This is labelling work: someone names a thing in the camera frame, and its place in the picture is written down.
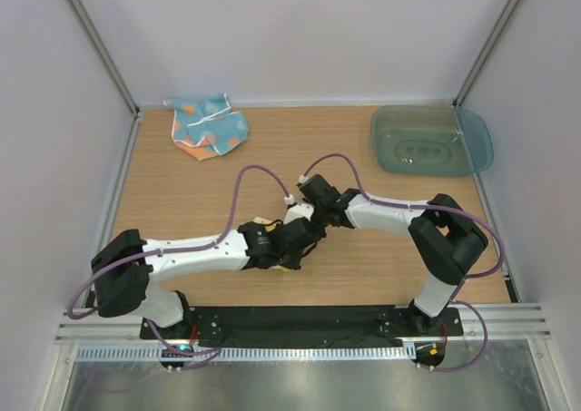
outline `translucent plastic container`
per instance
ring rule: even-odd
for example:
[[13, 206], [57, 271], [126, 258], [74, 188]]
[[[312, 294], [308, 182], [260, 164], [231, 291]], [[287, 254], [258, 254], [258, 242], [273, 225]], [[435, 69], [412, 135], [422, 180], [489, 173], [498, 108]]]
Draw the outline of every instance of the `translucent plastic container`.
[[463, 176], [487, 169], [493, 160], [486, 124], [466, 109], [381, 107], [371, 118], [371, 142], [386, 171]]

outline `white backdrop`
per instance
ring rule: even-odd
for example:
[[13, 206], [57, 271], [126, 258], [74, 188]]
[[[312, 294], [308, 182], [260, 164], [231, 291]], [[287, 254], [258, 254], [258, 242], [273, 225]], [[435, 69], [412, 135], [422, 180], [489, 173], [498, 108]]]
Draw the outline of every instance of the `white backdrop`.
[[539, 301], [581, 409], [581, 3], [526, 0], [467, 107], [486, 120], [484, 183], [526, 301]]
[[0, 408], [36, 410], [131, 115], [64, 0], [0, 0]]
[[506, 0], [83, 0], [138, 104], [448, 100]]

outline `wooden floor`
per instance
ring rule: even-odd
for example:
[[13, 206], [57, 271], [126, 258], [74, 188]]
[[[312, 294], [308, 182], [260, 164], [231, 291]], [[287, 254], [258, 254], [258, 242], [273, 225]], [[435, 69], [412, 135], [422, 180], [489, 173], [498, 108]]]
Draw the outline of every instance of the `wooden floor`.
[[[436, 178], [383, 171], [370, 146], [376, 107], [244, 109], [250, 139], [233, 152], [196, 161], [170, 139], [172, 111], [143, 117], [113, 234], [137, 228], [142, 237], [184, 239], [222, 232], [235, 177], [259, 163], [279, 174], [296, 198], [295, 184], [307, 166], [329, 152], [355, 161], [366, 190], [394, 199], [429, 200], [451, 195], [466, 211], [483, 216], [471, 177]], [[330, 159], [316, 170], [340, 191], [356, 187], [349, 166]], [[283, 218], [279, 186], [261, 171], [248, 171], [234, 224], [256, 216]], [[472, 271], [492, 267], [489, 246]], [[330, 229], [300, 271], [245, 270], [195, 274], [163, 283], [186, 294], [192, 305], [365, 305], [407, 304], [427, 270], [411, 239], [377, 230]], [[477, 303], [509, 302], [500, 273], [470, 281], [459, 298]]]

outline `aluminum frame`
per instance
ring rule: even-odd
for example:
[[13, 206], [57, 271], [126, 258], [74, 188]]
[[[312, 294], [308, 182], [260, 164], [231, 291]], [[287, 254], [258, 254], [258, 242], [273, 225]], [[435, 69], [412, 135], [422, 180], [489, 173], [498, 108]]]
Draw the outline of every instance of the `aluminum frame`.
[[[129, 164], [133, 155], [133, 147], [141, 126], [140, 109], [133, 100], [131, 93], [119, 73], [113, 59], [108, 53], [101, 37], [97, 33], [90, 16], [86, 13], [81, 0], [66, 0], [79, 21], [87, 39], [99, 56], [105, 71], [110, 75], [113, 84], [125, 101], [128, 109], [133, 114], [133, 124], [128, 134], [127, 143], [123, 158], [120, 162], [113, 191], [110, 195], [106, 216], [104, 219], [97, 248], [100, 249], [107, 240], [110, 239], [113, 230], [114, 219], [118, 210], [119, 202], [123, 192], [124, 182], [129, 169]], [[497, 19], [490, 35], [484, 43], [480, 53], [466, 80], [462, 84], [458, 97], [452, 102], [453, 105], [460, 106], [466, 101], [472, 86], [480, 76], [488, 59], [493, 54], [494, 49], [500, 43], [502, 35], [509, 27], [512, 18], [524, 0], [507, 0], [499, 18]], [[479, 175], [474, 176], [475, 184], [486, 217], [494, 225], [493, 213], [487, 201], [487, 195]], [[507, 270], [503, 270], [505, 278], [508, 277]], [[541, 383], [545, 390], [547, 400], [551, 409], [567, 410], [570, 405], [567, 402], [566, 393], [561, 383], [561, 376], [557, 370], [552, 350], [553, 340], [545, 322], [542, 310], [538, 304], [486, 304], [475, 306], [483, 315], [487, 322], [489, 337], [492, 340], [498, 339], [521, 339], [526, 338], [529, 347], [535, 358], [537, 372], [541, 378]], [[482, 329], [474, 314], [464, 306], [458, 306], [460, 317], [465, 326], [467, 334], [462, 338], [451, 338], [454, 340], [480, 340]], [[139, 340], [139, 330], [142, 319], [136, 316], [124, 316], [120, 318], [99, 318], [91, 316], [89, 318], [72, 321], [67, 317], [58, 329], [54, 342], [54, 372], [51, 382], [46, 390], [44, 403], [40, 409], [59, 410], [61, 409], [66, 389], [73, 370], [73, 362], [80, 347], [95, 344], [112, 345], [135, 345], [155, 347], [156, 342], [144, 342]]]

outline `purple wire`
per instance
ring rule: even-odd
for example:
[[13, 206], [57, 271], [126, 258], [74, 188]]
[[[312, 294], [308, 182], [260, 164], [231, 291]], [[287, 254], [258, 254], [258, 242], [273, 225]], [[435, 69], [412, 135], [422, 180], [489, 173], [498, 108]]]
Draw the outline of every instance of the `purple wire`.
[[[465, 218], [471, 219], [474, 222], [482, 225], [490, 233], [490, 235], [492, 235], [492, 237], [494, 238], [494, 240], [496, 241], [496, 243], [498, 245], [498, 262], [497, 262], [497, 264], [492, 269], [489, 269], [485, 272], [473, 273], [473, 274], [467, 275], [464, 279], [462, 279], [460, 284], [456, 287], [456, 289], [454, 290], [454, 293], [452, 293], [452, 296], [450, 297], [450, 301], [454, 300], [456, 295], [460, 292], [460, 290], [462, 289], [462, 287], [464, 286], [464, 284], [466, 282], [466, 279], [484, 278], [484, 277], [487, 277], [489, 275], [492, 275], [493, 273], [495, 273], [497, 270], [499, 270], [502, 267], [502, 264], [504, 263], [505, 256], [506, 256], [505, 245], [504, 245], [502, 239], [500, 238], [500, 235], [497, 233], [497, 231], [494, 228], [492, 228], [490, 225], [488, 225], [488, 222], [486, 222], [483, 219], [480, 219], [478, 216], [474, 216], [470, 213], [466, 213], [463, 210], [455, 209], [453, 207], [446, 207], [443, 205], [433, 205], [433, 204], [425, 204], [425, 205], [423, 205], [423, 204], [422, 205], [410, 204], [410, 205], [408, 205], [408, 204], [402, 204], [399, 202], [382, 201], [382, 200], [376, 200], [374, 198], [371, 198], [365, 192], [365, 189], [363, 189], [363, 183], [361, 182], [361, 178], [359, 176], [357, 168], [355, 167], [355, 164], [345, 154], [341, 154], [340, 152], [334, 152], [332, 154], [327, 154], [327, 155], [320, 157], [319, 159], [314, 161], [313, 164], [311, 166], [309, 166], [309, 168], [307, 168], [307, 170], [303, 173], [303, 176], [305, 176], [305, 177], [308, 176], [309, 172], [317, 164], [319, 164], [321, 161], [327, 160], [331, 157], [340, 157], [341, 159], [343, 159], [344, 161], [347, 162], [347, 164], [351, 167], [351, 170], [353, 171], [353, 176], [355, 177], [355, 182], [357, 183], [357, 187], [361, 193], [361, 196], [363, 196], [363, 198], [365, 198], [366, 200], [368, 200], [369, 202], [371, 202], [373, 204], [394, 207], [397, 209], [434, 210], [434, 211], [445, 211], [445, 212], [449, 212], [449, 213], [455, 213], [459, 216], [463, 216]], [[484, 319], [482, 318], [482, 316], [480, 315], [478, 310], [474, 306], [472, 306], [471, 304], [464, 302], [464, 301], [461, 301], [461, 300], [456, 300], [455, 302], [460, 304], [460, 305], [464, 305], [464, 306], [470, 308], [474, 312], [474, 314], [476, 314], [478, 320], [480, 320], [480, 324], [482, 325], [482, 332], [484, 333], [484, 341], [482, 343], [482, 348], [480, 349], [478, 354], [474, 357], [474, 359], [472, 359], [470, 362], [468, 362], [467, 364], [464, 364], [462, 366], [450, 367], [450, 368], [431, 368], [430, 366], [426, 366], [425, 364], [419, 364], [419, 367], [425, 368], [425, 369], [430, 370], [430, 371], [439, 372], [439, 373], [458, 372], [459, 370], [464, 370], [465, 368], [469, 368], [469, 367], [474, 366], [486, 353], [487, 347], [488, 347], [488, 330], [487, 330], [487, 326], [486, 326]]]
[[502, 267], [502, 264], [505, 262], [505, 256], [506, 256], [505, 244], [503, 243], [503, 241], [500, 238], [500, 235], [497, 233], [497, 231], [494, 228], [492, 228], [488, 224], [488, 222], [479, 218], [478, 216], [474, 216], [473, 214], [466, 213], [463, 210], [455, 209], [453, 207], [446, 207], [443, 205], [434, 205], [434, 204], [405, 204], [405, 203], [400, 203], [400, 202], [382, 201], [382, 200], [376, 200], [374, 198], [371, 198], [367, 194], [365, 189], [363, 188], [363, 183], [361, 182], [361, 178], [359, 176], [359, 172], [357, 171], [357, 168], [355, 167], [355, 164], [345, 154], [341, 154], [340, 152], [334, 152], [332, 154], [327, 154], [327, 155], [320, 157], [311, 166], [309, 166], [309, 168], [307, 168], [307, 170], [303, 173], [303, 176], [305, 176], [305, 177], [308, 176], [309, 172], [317, 164], [319, 164], [321, 161], [327, 160], [331, 157], [340, 157], [341, 159], [343, 159], [344, 161], [347, 162], [347, 164], [351, 167], [351, 170], [353, 171], [353, 176], [355, 177], [355, 182], [357, 183], [357, 187], [358, 187], [359, 191], [361, 192], [361, 196], [373, 204], [385, 205], [385, 206], [393, 207], [396, 209], [445, 211], [448, 213], [457, 214], [458, 216], [463, 216], [465, 218], [473, 220], [474, 222], [478, 223], [479, 225], [482, 225], [482, 227], [484, 227], [490, 233], [490, 235], [494, 238], [494, 240], [496, 241], [496, 243], [498, 245], [498, 262], [492, 269], [489, 269], [485, 272], [469, 274], [466, 276], [465, 279], [484, 278], [484, 277], [487, 277], [489, 275], [492, 275], [493, 273], [495, 273], [497, 270], [499, 270]]
[[[261, 166], [259, 164], [249, 164], [248, 166], [244, 166], [241, 171], [238, 173], [238, 177], [236, 178], [236, 184], [234, 185], [234, 192], [232, 193], [232, 201], [231, 201], [231, 207], [230, 207], [230, 215], [228, 217], [228, 222], [226, 223], [226, 227], [224, 228], [224, 231], [222, 232], [222, 234], [220, 236], [218, 236], [218, 239], [216, 239], [215, 241], [212, 241], [210, 243], [207, 243], [205, 245], [201, 245], [201, 246], [195, 246], [195, 247], [191, 247], [191, 248], [169, 248], [166, 250], [147, 250], [145, 252], [140, 252], [138, 254], [133, 254], [130, 255], [128, 257], [124, 257], [122, 259], [118, 259], [117, 261], [114, 261], [111, 264], [108, 264], [107, 266], [105, 266], [104, 268], [100, 269], [99, 271], [95, 272], [74, 294], [73, 297], [71, 298], [71, 300], [69, 301], [69, 303], [66, 306], [66, 315], [73, 319], [73, 320], [79, 320], [81, 318], [86, 318], [88, 316], [91, 316], [95, 311], [97, 311], [98, 307], [93, 307], [91, 309], [89, 309], [88, 311], [85, 311], [84, 313], [80, 313], [80, 314], [76, 314], [74, 313], [74, 304], [76, 304], [76, 301], [81, 297], [81, 295], [88, 290], [94, 283], [96, 280], [98, 280], [100, 277], [102, 277], [105, 273], [110, 272], [111, 270], [118, 268], [119, 266], [122, 266], [123, 264], [127, 264], [129, 262], [132, 261], [136, 261], [138, 259], [144, 259], [146, 257], [152, 256], [152, 255], [158, 255], [158, 256], [162, 256], [164, 253], [167, 254], [177, 254], [177, 253], [186, 253], [186, 252], [199, 252], [202, 250], [209, 250], [211, 248], [213, 248], [214, 246], [220, 244], [220, 242], [222, 242], [227, 236], [228, 233], [230, 232], [232, 225], [234, 223], [234, 215], [236, 214], [236, 205], [238, 203], [238, 194], [240, 192], [240, 186], [241, 186], [241, 181], [242, 181], [242, 176], [244, 175], [244, 173], [250, 169], [258, 169], [260, 171], [264, 171], [266, 173], [268, 173], [276, 182], [279, 183], [279, 185], [281, 186], [282, 191], [284, 192], [285, 197], [289, 197], [289, 190], [286, 188], [286, 186], [284, 185], [284, 183], [282, 182], [281, 178], [279, 178], [279, 176], [274, 173], [273, 171], [271, 171], [270, 169]], [[206, 358], [205, 360], [199, 362], [199, 363], [193, 363], [189, 366], [187, 366], [187, 368], [185, 368], [184, 370], [192, 370], [194, 368], [197, 367], [202, 367], [207, 365], [210, 361], [212, 361], [213, 359], [215, 359], [217, 356], [220, 355], [220, 353], [222, 352], [221, 349], [219, 348], [213, 348], [213, 349], [208, 349], [208, 350], [202, 350], [199, 352], [184, 352], [180, 349], [178, 349], [177, 347], [172, 346], [170, 343], [168, 343], [167, 341], [165, 341], [165, 339], [163, 339], [162, 335], [159, 333], [159, 330], [157, 329], [157, 327], [155, 326], [155, 323], [152, 322], [150, 319], [146, 319], [147, 323], [149, 324], [150, 328], [152, 329], [153, 334], [157, 337], [157, 339], [164, 345], [166, 346], [168, 349], [171, 349], [172, 352], [174, 352], [175, 354], [178, 355], [182, 355], [185, 357], [198, 357], [201, 355], [208, 355], [208, 354], [213, 354], [210, 355], [208, 358]]]
[[238, 173], [238, 177], [236, 178], [236, 184], [234, 185], [234, 192], [232, 194], [232, 202], [231, 202], [230, 215], [228, 217], [228, 222], [226, 223], [226, 227], [224, 228], [224, 231], [222, 232], [222, 234], [220, 236], [218, 236], [218, 239], [216, 239], [215, 241], [211, 241], [210, 243], [207, 243], [205, 245], [201, 245], [201, 246], [194, 246], [194, 247], [190, 247], [190, 248], [168, 248], [165, 250], [159, 250], [159, 249], [147, 250], [145, 252], [140, 252], [138, 254], [133, 254], [133, 255], [130, 255], [128, 257], [118, 259], [117, 261], [114, 261], [113, 263], [105, 266], [101, 270], [95, 272], [73, 294], [73, 297], [71, 298], [71, 300], [69, 301], [69, 303], [66, 306], [66, 315], [73, 320], [79, 320], [81, 318], [86, 318], [88, 316], [91, 316], [98, 309], [97, 307], [93, 307], [90, 310], [88, 310], [84, 313], [81, 313], [81, 314], [75, 314], [73, 312], [74, 304], [76, 304], [76, 301], [81, 297], [81, 295], [86, 290], [88, 290], [95, 283], [96, 280], [98, 280], [100, 277], [102, 277], [105, 273], [108, 273], [111, 270], [118, 268], [119, 266], [122, 266], [123, 264], [127, 264], [131, 261], [136, 261], [138, 259], [144, 259], [144, 258], [150, 257], [152, 255], [162, 256], [164, 253], [178, 254], [178, 253], [185, 253], [185, 252], [199, 252], [201, 250], [209, 250], [209, 249], [213, 248], [214, 246], [216, 246], [217, 244], [219, 244], [220, 242], [222, 242], [226, 238], [226, 236], [228, 236], [228, 233], [230, 232], [230, 230], [232, 228], [232, 224], [234, 223], [234, 215], [236, 214], [236, 205], [238, 203], [238, 193], [240, 191], [242, 175], [244, 175], [244, 173], [250, 169], [258, 169], [258, 170], [265, 171], [266, 173], [268, 173], [276, 182], [279, 183], [279, 185], [282, 188], [282, 191], [284, 191], [285, 197], [288, 198], [290, 196], [289, 190], [286, 188], [286, 186], [284, 185], [282, 180], [279, 178], [279, 176], [276, 173], [274, 173], [270, 169], [265, 168], [264, 166], [260, 166], [259, 164], [249, 164], [248, 166], [244, 166], [241, 169], [241, 171]]
[[171, 349], [174, 354], [181, 355], [183, 357], [199, 357], [201, 355], [216, 354], [216, 357], [217, 357], [222, 352], [222, 350], [219, 347], [213, 347], [211, 349], [206, 349], [206, 350], [199, 350], [197, 352], [186, 352], [184, 350], [178, 349], [177, 347], [172, 346], [170, 343], [165, 341], [165, 338], [162, 337], [162, 334], [160, 334], [160, 331], [157, 329], [157, 326], [155, 325], [154, 322], [152, 322], [148, 318], [146, 319], [146, 321], [147, 321], [147, 324], [149, 325], [149, 328], [152, 329], [152, 333], [155, 335], [155, 338], [157, 338], [159, 340], [159, 342], [162, 343], [165, 347], [167, 347], [168, 349]]
[[482, 318], [482, 316], [480, 315], [480, 313], [478, 312], [478, 310], [472, 304], [468, 304], [467, 302], [464, 302], [463, 300], [455, 300], [454, 303], [464, 305], [465, 307], [470, 308], [472, 310], [472, 312], [474, 314], [476, 314], [476, 317], [478, 318], [478, 320], [480, 320], [480, 325], [482, 325], [482, 334], [484, 336], [482, 339], [482, 347], [478, 351], [477, 355], [474, 358], [472, 358], [472, 360], [470, 360], [466, 364], [463, 364], [462, 366], [443, 367], [443, 368], [434, 367], [434, 368], [432, 368], [432, 367], [427, 366], [425, 364], [419, 364], [419, 366], [421, 368], [425, 368], [426, 370], [429, 370], [430, 372], [454, 373], [454, 372], [459, 372], [460, 370], [464, 370], [465, 368], [470, 368], [470, 367], [474, 366], [484, 356], [484, 354], [487, 351], [487, 348], [488, 348], [487, 324], [484, 321], [484, 319]]

